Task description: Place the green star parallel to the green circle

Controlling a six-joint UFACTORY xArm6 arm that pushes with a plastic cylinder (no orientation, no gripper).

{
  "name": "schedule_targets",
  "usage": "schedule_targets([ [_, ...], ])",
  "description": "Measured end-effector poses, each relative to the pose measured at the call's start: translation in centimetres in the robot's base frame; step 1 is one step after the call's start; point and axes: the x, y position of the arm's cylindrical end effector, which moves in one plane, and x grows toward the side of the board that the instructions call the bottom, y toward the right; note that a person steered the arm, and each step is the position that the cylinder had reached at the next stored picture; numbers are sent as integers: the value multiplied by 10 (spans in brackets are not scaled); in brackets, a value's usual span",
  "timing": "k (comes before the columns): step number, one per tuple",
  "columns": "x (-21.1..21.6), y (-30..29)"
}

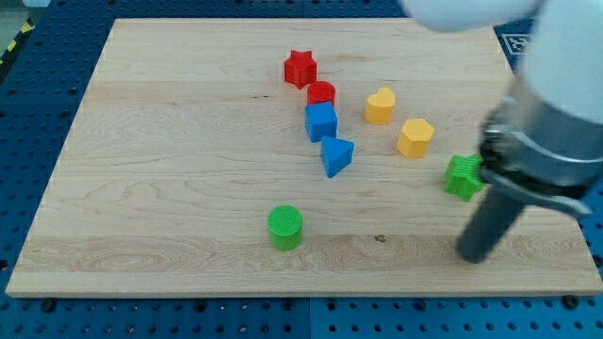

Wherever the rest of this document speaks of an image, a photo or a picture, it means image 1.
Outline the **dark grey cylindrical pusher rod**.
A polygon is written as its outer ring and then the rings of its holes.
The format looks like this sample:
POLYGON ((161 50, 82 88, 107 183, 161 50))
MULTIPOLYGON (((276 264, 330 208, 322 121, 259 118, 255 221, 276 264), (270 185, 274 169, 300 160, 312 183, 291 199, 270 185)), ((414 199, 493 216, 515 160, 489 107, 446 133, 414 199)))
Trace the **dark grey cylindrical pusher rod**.
POLYGON ((472 264, 483 262, 525 207, 524 203, 490 188, 458 239, 458 254, 472 264))

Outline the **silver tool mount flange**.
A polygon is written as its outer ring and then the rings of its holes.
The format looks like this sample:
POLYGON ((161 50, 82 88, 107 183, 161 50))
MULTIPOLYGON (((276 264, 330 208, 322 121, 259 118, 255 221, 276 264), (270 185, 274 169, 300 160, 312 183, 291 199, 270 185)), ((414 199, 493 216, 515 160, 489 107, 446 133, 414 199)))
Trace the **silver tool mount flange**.
POLYGON ((542 98, 517 76, 481 128, 480 177, 491 188, 481 203, 516 217, 527 205, 574 218, 602 176, 602 120, 542 98))

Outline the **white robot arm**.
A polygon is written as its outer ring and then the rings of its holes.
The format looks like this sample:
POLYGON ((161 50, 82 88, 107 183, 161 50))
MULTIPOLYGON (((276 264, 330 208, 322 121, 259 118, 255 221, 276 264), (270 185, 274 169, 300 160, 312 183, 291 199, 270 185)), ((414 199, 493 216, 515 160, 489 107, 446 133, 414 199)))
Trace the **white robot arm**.
POLYGON ((458 239, 458 254, 482 262, 529 205, 591 214, 581 199, 602 176, 601 1, 401 5, 438 32, 536 19, 508 92, 481 128, 479 176, 490 188, 458 239))

